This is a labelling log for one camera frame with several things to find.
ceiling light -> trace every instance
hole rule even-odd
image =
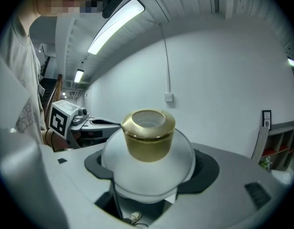
[[[138,0],[130,0],[104,24],[91,43],[88,52],[97,54],[109,38],[129,20],[145,10]]]
[[[289,64],[290,64],[291,66],[294,66],[294,60],[293,60],[293,59],[288,58],[288,61],[289,61]]]
[[[81,80],[81,77],[84,75],[83,70],[77,70],[74,82],[78,83]]]

wooden railing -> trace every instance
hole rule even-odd
[[[57,78],[57,82],[52,89],[51,95],[49,99],[46,102],[45,109],[44,109],[44,120],[45,120],[45,125],[46,128],[48,128],[48,121],[50,117],[50,110],[51,110],[51,105],[53,102],[57,102],[60,99],[60,91],[61,91],[61,85],[62,85],[62,75],[59,74]]]

staircase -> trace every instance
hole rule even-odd
[[[40,96],[41,104],[43,109],[45,109],[46,103],[51,96],[52,90],[55,87],[57,79],[43,78],[40,81],[40,85],[45,89],[43,97]]]

ceiling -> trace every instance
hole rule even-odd
[[[135,40],[155,24],[183,16],[221,13],[225,19],[235,15],[261,18],[268,22],[286,55],[294,58],[294,31],[273,0],[141,0],[146,10],[128,22],[106,42],[97,55],[87,52],[92,40],[105,24],[101,14],[77,18],[58,18],[56,28],[57,62],[66,80],[73,80],[83,63],[83,84],[88,85],[95,72],[122,45]]]

gold cup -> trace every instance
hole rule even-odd
[[[131,112],[122,122],[130,154],[143,162],[162,159],[170,150],[175,124],[174,117],[163,110]]]

